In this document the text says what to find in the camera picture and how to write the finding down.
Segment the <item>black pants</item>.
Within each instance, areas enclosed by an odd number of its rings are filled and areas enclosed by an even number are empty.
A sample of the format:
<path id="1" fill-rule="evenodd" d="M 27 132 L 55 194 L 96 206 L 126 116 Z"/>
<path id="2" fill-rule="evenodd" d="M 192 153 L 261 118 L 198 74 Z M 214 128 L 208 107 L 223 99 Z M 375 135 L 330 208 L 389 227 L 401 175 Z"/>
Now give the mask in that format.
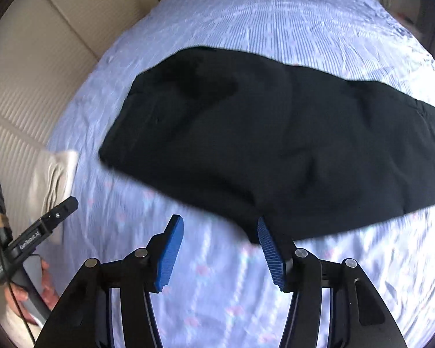
<path id="1" fill-rule="evenodd" d="M 435 205 L 435 108 L 253 53 L 193 47 L 139 74 L 99 149 L 110 168 L 294 240 Z"/>

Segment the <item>beige folded cloth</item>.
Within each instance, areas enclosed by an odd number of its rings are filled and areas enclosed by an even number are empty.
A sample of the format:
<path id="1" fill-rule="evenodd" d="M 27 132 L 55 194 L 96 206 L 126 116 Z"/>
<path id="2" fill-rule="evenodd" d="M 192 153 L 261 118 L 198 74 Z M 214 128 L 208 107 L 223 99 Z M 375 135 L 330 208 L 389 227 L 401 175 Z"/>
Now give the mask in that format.
<path id="1" fill-rule="evenodd" d="M 78 159 L 75 150 L 39 152 L 28 192 L 28 223 L 34 223 L 71 196 Z"/>

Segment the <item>blue floral bed sheet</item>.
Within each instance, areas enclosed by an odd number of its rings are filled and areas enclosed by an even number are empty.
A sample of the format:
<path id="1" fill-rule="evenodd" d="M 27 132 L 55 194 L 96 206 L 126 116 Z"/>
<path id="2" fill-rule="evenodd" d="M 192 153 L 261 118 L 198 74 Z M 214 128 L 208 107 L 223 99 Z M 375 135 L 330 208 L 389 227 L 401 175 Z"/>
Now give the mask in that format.
<path id="1" fill-rule="evenodd" d="M 263 219 L 354 258 L 409 347 L 435 334 L 435 60 L 376 0 L 163 0 L 104 54 L 50 148 L 78 210 L 45 245 L 58 291 L 184 220 L 166 347 L 276 347 L 290 305 Z"/>

